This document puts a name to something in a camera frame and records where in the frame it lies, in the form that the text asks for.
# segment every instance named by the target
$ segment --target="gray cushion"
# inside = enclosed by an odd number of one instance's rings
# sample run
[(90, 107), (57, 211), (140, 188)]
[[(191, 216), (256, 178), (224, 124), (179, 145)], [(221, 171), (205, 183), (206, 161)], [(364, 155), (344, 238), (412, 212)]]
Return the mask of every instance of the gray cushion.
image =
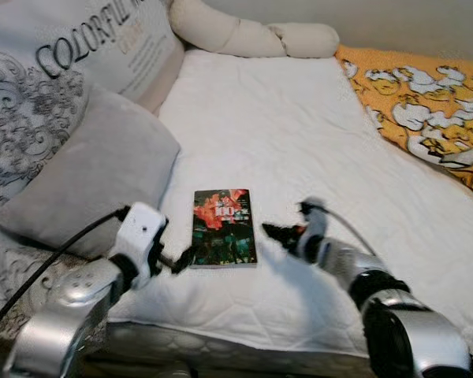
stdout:
[[(50, 164), (0, 208), (0, 228), (60, 246), (87, 224), (136, 201), (158, 207), (180, 147), (145, 109), (96, 87), (87, 114)], [(106, 253), (119, 222), (77, 242), (86, 258)]]

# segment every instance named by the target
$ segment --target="white mattress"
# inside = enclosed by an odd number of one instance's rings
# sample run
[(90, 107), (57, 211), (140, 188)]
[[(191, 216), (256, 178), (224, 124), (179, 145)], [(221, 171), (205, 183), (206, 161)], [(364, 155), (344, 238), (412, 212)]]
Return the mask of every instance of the white mattress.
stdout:
[[(111, 321), (365, 356), (359, 315), (334, 278), (286, 256), (259, 227), (299, 222), (295, 204), (317, 195), (473, 343), (473, 194), (381, 139), (334, 58), (190, 51), (160, 118), (182, 146), (162, 201), (165, 252), (180, 255), (191, 242), (194, 191), (244, 187), (259, 264), (163, 273), (128, 293)], [(335, 222), (329, 235), (356, 244)]]

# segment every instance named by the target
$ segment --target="book cover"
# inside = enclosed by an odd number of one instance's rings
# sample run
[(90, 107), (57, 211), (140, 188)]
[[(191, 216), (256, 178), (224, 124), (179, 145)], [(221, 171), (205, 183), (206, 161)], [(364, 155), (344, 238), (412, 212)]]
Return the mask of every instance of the book cover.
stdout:
[(257, 264), (249, 190), (195, 192), (192, 230), (193, 268)]

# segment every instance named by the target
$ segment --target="patterned blanket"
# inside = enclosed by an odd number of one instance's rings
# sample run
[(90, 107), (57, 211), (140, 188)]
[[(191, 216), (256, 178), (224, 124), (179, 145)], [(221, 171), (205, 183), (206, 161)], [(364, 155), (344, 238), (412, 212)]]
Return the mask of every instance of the patterned blanket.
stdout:
[(384, 138), (473, 190), (473, 61), (345, 46), (336, 56)]

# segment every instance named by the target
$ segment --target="black cable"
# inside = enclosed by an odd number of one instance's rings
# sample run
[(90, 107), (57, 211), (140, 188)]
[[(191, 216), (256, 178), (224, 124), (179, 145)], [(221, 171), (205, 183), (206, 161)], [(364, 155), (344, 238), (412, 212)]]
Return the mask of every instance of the black cable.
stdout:
[(340, 214), (335, 213), (334, 211), (328, 210), (327, 208), (323, 207), (322, 210), (326, 213), (331, 215), (333, 218), (335, 218), (337, 221), (342, 223), (363, 245), (364, 247), (370, 252), (370, 254), (373, 254), (374, 256), (377, 256), (377, 253), (375, 250), (370, 246), (370, 244), (365, 240), (365, 238), (357, 232), (357, 230), (350, 224), (348, 223)]
[(80, 238), (85, 236), (87, 233), (93, 231), (99, 225), (104, 224), (105, 222), (109, 221), (110, 219), (116, 217), (121, 222), (126, 218), (126, 214), (128, 214), (129, 206), (125, 206), (122, 209), (116, 210), (110, 214), (101, 217), (96, 222), (89, 224), (84, 230), (79, 232), (77, 235), (73, 236), (60, 246), (53, 254), (45, 260), (45, 262), (38, 268), (31, 276), (28, 278), (21, 287), (14, 293), (14, 295), (7, 301), (7, 303), (0, 309), (0, 322), (5, 317), (5, 315), (9, 312), (9, 310), (16, 304), (16, 302), (23, 296), (23, 294), (30, 288), (31, 285), (44, 273), (66, 250), (68, 250), (75, 242), (77, 242)]

